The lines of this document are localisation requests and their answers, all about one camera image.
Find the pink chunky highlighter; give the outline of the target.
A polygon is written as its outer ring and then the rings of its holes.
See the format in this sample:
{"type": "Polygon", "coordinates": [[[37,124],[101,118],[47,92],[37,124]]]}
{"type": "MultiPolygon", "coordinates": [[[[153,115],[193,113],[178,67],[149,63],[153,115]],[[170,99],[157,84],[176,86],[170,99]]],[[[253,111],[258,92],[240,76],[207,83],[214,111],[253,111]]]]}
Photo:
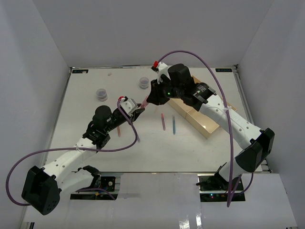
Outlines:
{"type": "Polygon", "coordinates": [[[148,97],[145,97],[145,99],[143,100],[143,102],[142,102],[140,108],[145,108],[145,107],[148,105],[147,98],[148,98],[148,97]]]}

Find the clear jar blue beads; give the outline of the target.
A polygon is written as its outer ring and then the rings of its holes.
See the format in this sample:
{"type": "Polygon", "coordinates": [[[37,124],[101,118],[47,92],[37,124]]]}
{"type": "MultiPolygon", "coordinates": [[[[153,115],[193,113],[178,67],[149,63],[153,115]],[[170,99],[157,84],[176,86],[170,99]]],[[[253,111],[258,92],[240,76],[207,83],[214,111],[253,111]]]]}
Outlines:
{"type": "Polygon", "coordinates": [[[98,89],[96,91],[96,95],[100,101],[106,101],[108,99],[108,95],[105,89],[98,89]]]}

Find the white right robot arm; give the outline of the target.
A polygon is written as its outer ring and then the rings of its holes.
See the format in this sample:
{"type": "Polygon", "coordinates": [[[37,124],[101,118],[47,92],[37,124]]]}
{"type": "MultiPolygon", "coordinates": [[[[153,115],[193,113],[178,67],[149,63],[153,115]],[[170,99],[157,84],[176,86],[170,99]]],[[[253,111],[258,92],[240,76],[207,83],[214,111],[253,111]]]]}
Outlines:
{"type": "Polygon", "coordinates": [[[275,133],[253,125],[236,111],[224,105],[224,100],[205,83],[197,83],[188,67],[176,64],[168,67],[163,62],[151,69],[158,74],[151,81],[147,102],[163,105],[170,99],[181,99],[187,106],[209,117],[227,133],[232,134],[242,151],[232,162],[225,163],[214,175],[220,190],[227,190],[234,178],[244,173],[253,173],[271,153],[275,133]]]}

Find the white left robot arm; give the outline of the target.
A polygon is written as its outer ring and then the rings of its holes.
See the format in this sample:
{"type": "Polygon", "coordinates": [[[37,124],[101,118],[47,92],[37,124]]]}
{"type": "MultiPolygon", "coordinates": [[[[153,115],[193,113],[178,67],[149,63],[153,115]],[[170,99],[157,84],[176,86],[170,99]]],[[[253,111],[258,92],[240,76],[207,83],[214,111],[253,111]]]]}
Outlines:
{"type": "Polygon", "coordinates": [[[105,147],[110,131],[127,120],[136,121],[144,110],[139,104],[131,113],[123,107],[111,111],[106,105],[99,106],[86,132],[72,149],[43,167],[34,166],[28,171],[22,198],[42,215],[47,215],[56,208],[61,197],[72,192],[88,190],[110,194],[114,186],[104,181],[98,169],[80,165],[105,147]]]}

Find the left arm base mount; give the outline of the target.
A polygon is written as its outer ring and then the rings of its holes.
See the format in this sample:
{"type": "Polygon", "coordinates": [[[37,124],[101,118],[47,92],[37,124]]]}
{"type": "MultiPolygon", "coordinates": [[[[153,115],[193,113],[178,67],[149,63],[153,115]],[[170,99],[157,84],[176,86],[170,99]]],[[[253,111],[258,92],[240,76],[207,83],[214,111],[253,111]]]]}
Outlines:
{"type": "Polygon", "coordinates": [[[85,176],[85,185],[70,195],[70,200],[116,200],[123,173],[100,173],[85,176]]]}

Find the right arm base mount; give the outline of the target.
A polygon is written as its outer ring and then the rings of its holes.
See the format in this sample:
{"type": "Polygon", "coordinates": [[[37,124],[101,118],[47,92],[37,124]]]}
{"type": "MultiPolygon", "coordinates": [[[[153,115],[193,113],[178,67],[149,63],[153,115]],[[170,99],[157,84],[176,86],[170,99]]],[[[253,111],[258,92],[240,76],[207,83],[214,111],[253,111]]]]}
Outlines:
{"type": "MultiPolygon", "coordinates": [[[[232,197],[232,202],[244,202],[245,195],[241,194],[244,186],[241,180],[234,178],[232,180],[232,190],[238,182],[235,193],[232,197]]],[[[214,175],[200,175],[196,185],[199,188],[200,201],[204,202],[227,202],[228,184],[217,183],[214,175]]]]}

